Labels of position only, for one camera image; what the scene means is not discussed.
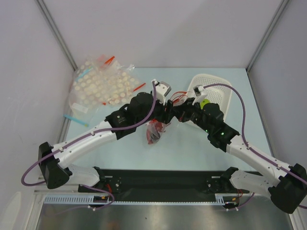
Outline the white perforated plastic basket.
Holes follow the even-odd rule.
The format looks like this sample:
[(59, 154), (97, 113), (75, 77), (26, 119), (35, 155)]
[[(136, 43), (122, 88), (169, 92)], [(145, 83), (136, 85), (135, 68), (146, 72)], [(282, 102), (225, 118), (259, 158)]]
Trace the white perforated plastic basket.
[(209, 74), (198, 74), (195, 75), (187, 89), (187, 96), (188, 97), (195, 97), (195, 93), (193, 91), (193, 88), (197, 85), (212, 85), (212, 84), (218, 84), (216, 86), (211, 86), (209, 88), (206, 88), (207, 91), (207, 97), (206, 100), (210, 103), (218, 104), (220, 107), (220, 110), (224, 114), (224, 120), (226, 119), (228, 108), (230, 105), (230, 100), (232, 96), (232, 90), (228, 87), (225, 87), (221, 84), (226, 84), (231, 86), (231, 83), (223, 78), (209, 75)]

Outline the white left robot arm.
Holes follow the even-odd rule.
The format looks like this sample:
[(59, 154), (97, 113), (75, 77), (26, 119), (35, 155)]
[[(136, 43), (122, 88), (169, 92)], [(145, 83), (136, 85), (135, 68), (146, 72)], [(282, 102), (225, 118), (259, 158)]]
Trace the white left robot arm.
[(48, 189), (65, 184), (86, 185), (96, 192), (105, 188), (106, 179), (99, 167), (82, 167), (73, 162), (90, 151), (119, 140), (136, 131), (139, 125), (153, 119), (170, 119), (173, 102), (154, 100), (150, 93), (141, 92), (130, 103), (108, 115), (91, 130), (77, 138), (51, 146), (45, 142), (39, 147), (40, 170)]

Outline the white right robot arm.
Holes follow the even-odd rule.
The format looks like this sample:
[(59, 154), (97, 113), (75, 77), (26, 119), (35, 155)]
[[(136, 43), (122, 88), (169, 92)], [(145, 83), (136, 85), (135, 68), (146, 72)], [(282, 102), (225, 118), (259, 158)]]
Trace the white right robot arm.
[(258, 172), (255, 175), (235, 167), (228, 168), (221, 180), (226, 192), (243, 189), (260, 194), (288, 214), (299, 207), (307, 195), (307, 172), (303, 166), (298, 163), (291, 166), (262, 151), (256, 151), (238, 131), (223, 121), (223, 113), (216, 103), (208, 103), (200, 108), (185, 102), (173, 110), (180, 122), (191, 121), (204, 130), (214, 147), (241, 159)]

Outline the pile of clear zip bags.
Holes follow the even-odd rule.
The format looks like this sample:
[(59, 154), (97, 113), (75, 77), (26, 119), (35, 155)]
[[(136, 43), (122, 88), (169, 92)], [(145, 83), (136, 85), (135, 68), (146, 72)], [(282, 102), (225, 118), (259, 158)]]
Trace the pile of clear zip bags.
[(65, 117), (88, 127), (101, 107), (130, 102), (146, 85), (133, 71), (134, 65), (123, 66), (115, 56), (88, 56), (73, 74), (68, 96), (72, 114)]

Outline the green toy apple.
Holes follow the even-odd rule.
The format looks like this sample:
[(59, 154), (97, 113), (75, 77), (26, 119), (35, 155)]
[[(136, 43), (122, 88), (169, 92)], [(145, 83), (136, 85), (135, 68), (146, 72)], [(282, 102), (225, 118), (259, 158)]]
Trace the green toy apple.
[(203, 101), (201, 101), (201, 102), (200, 102), (200, 107), (201, 107), (201, 109), (203, 109), (203, 107), (204, 107), (206, 104), (208, 104), (208, 103), (210, 103), (210, 101), (209, 101), (208, 99), (204, 99)]

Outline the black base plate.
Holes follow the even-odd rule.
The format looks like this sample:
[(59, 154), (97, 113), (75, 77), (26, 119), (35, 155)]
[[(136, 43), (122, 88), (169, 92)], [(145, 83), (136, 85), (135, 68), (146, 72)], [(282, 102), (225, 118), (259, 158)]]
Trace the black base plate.
[(94, 187), (119, 198), (206, 197), (237, 194), (223, 171), (100, 170), (102, 181)]

